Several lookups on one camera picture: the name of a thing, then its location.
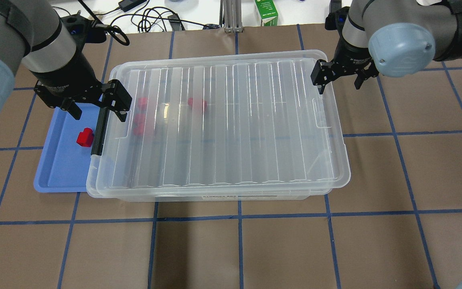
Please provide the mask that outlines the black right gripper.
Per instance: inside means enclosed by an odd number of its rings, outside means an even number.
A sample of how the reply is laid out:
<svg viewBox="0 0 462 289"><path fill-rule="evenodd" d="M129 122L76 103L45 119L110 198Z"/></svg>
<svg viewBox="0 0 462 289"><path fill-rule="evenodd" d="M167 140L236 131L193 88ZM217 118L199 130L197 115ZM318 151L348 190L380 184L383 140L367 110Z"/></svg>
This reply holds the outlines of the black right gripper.
<svg viewBox="0 0 462 289"><path fill-rule="evenodd" d="M356 74L354 86L361 89L363 83L371 77L377 77L375 66L368 48L356 47L345 40L339 40L331 62L317 60L310 74L312 84L323 95L326 86L339 77Z"/></svg>

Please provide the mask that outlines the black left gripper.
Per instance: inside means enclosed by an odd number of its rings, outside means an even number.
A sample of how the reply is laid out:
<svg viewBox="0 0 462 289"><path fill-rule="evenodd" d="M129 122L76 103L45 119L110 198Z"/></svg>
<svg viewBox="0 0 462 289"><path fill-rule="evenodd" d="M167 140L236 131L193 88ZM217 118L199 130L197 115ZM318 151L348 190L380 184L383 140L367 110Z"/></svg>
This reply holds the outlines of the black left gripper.
<svg viewBox="0 0 462 289"><path fill-rule="evenodd" d="M92 92L101 87L102 108L114 112L121 122L127 120L132 97L119 80L102 84L85 56L74 56L62 68L50 72L34 72L37 84L35 93L50 108L60 107L75 120L80 120L82 110L76 101L90 101L95 98Z"/></svg>

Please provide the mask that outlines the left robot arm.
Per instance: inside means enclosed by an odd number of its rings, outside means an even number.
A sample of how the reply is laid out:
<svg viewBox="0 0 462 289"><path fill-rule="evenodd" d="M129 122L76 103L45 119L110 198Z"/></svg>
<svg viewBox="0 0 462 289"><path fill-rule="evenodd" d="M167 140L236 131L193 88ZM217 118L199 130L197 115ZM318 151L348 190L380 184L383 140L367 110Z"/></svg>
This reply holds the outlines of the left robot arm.
<svg viewBox="0 0 462 289"><path fill-rule="evenodd" d="M46 106L79 120L78 104L93 104L126 121L132 97L120 81L96 78L83 46L48 1L0 0L0 113L24 65L37 78L35 93Z"/></svg>

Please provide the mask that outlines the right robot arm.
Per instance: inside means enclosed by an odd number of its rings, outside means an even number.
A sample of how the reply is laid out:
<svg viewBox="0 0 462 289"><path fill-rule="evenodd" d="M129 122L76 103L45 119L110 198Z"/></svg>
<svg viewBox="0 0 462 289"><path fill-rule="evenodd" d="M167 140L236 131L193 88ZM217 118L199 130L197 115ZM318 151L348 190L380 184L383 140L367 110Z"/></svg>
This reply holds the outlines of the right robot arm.
<svg viewBox="0 0 462 289"><path fill-rule="evenodd" d="M462 59L462 0L422 5L416 0L354 0L338 7L330 2L327 31L337 31L332 60L318 60L310 75L323 93L340 77L356 75L354 86L379 74L403 77L431 61Z"/></svg>

